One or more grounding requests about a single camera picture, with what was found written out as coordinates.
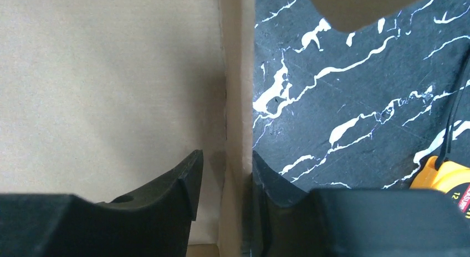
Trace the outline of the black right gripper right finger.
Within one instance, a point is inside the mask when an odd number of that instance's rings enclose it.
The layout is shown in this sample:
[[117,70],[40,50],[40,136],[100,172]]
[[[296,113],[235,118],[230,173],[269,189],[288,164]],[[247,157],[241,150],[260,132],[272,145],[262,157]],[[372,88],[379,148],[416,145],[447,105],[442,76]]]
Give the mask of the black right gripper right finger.
[[252,256],[468,256],[469,224],[425,189],[308,192],[252,155]]

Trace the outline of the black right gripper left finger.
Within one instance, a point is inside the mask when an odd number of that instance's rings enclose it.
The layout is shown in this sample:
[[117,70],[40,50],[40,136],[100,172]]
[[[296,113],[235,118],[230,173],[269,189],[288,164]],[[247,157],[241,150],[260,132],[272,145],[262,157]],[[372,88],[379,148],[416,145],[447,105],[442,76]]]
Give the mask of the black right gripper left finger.
[[185,256],[203,152],[109,203],[73,194],[2,194],[2,256]]

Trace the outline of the brown cardboard box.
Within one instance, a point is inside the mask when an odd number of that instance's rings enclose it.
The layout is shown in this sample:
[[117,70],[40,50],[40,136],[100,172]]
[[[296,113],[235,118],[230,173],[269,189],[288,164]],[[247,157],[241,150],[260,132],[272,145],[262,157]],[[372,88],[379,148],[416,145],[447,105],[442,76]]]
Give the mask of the brown cardboard box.
[[1,195],[109,203],[203,152],[185,256],[246,256],[256,0],[1,0]]

